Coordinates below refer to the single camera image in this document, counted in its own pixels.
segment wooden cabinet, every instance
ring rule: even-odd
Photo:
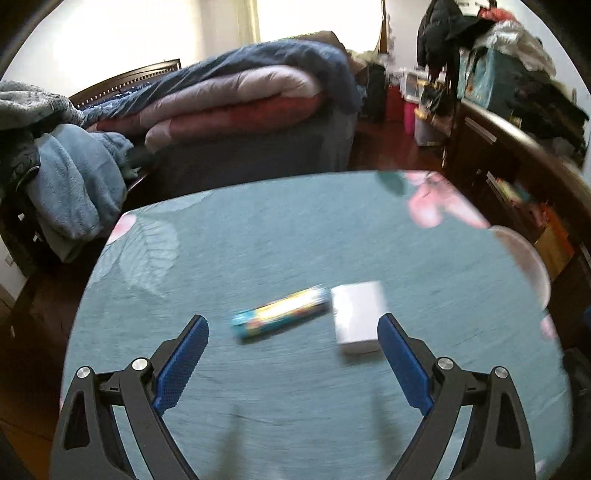
[[[554,280],[548,309],[564,349],[591,355],[583,313],[591,306],[591,190],[559,158],[509,122],[468,100],[459,103],[444,174],[493,225],[504,225],[530,242],[535,231],[503,204],[491,176],[518,180],[537,201],[548,203],[569,231],[576,253]]]

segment white wall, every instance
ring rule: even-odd
[[[412,69],[417,65],[418,28],[430,3],[431,0],[386,0],[395,69]]]
[[[16,301],[27,279],[23,276],[16,263],[8,265],[6,257],[8,248],[0,239],[0,285],[2,285],[11,296],[11,299],[3,299],[10,306]]]
[[[2,79],[70,96],[151,63],[202,60],[202,32],[200,0],[64,0],[29,36]]]

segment teal tablecloth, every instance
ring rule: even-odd
[[[322,283],[382,283],[389,310],[436,356],[505,365],[539,478],[563,461],[570,394],[534,292],[483,220],[425,174],[345,173],[266,181],[145,207],[120,220],[86,289],[64,369],[124,368],[194,313],[210,340],[164,420],[202,480],[384,480],[421,416],[381,354],[345,358],[332,315],[247,345],[232,315]],[[437,477],[446,479],[469,412]],[[123,411],[122,437],[150,478]]]

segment black bag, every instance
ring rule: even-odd
[[[421,105],[433,115],[453,115],[455,104],[456,98],[449,90],[435,88],[432,85],[425,85],[423,94],[421,95]]]
[[[386,115],[386,69],[379,63],[368,64],[367,97],[361,107],[361,118],[381,122]]]

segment blue gripper pad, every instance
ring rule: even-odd
[[[166,410],[177,405],[187,382],[207,346],[209,325],[201,317],[179,343],[170,360],[156,379],[154,409],[162,416]]]
[[[409,405],[426,416],[433,407],[429,377],[387,315],[378,322],[378,341]]]

